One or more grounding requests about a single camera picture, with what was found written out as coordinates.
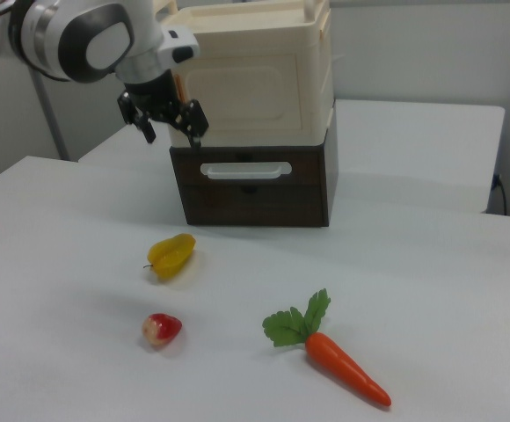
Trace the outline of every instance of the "metal pole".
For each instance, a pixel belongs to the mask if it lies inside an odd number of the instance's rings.
[[[38,95],[38,100],[40,101],[42,112],[44,112],[44,117],[46,118],[50,133],[52,134],[52,139],[54,140],[58,155],[63,161],[71,161],[65,141],[63,140],[62,132],[60,131],[60,126],[58,125],[58,120],[55,118],[54,109],[47,95],[46,87],[44,86],[44,82],[42,82],[42,75],[37,70],[31,68],[28,69],[28,72],[33,80],[34,89],[36,90],[36,95]]]

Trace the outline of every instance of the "carrot leaves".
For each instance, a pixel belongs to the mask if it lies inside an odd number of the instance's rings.
[[[332,300],[327,296],[327,290],[322,289],[310,297],[308,310],[304,315],[304,321],[308,327],[309,334],[316,332],[325,316],[325,311]]]
[[[310,298],[304,316],[296,308],[272,314],[263,321],[265,335],[275,347],[304,343],[310,334],[319,329],[330,301],[327,291],[322,289]]]

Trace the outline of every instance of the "white handle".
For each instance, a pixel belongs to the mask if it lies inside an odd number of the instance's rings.
[[[212,180],[268,180],[292,172],[292,165],[277,163],[205,163],[200,172]]]

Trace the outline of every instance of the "orange carrot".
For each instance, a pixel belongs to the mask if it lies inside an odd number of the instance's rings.
[[[317,332],[331,299],[325,289],[314,294],[302,316],[296,308],[279,311],[265,318],[263,328],[275,347],[305,344],[306,352],[317,364],[328,370],[364,397],[390,406],[390,396],[374,382],[356,362],[333,340]]]
[[[363,396],[383,406],[390,406],[390,396],[374,382],[333,340],[321,332],[306,339],[306,352],[316,363]]]

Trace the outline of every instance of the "toy carrot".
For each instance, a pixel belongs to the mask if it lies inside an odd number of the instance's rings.
[[[390,396],[333,340],[317,332],[330,301],[323,289],[310,298],[304,316],[296,308],[272,314],[263,321],[266,336],[275,347],[305,344],[306,352],[316,363],[368,399],[390,406]]]

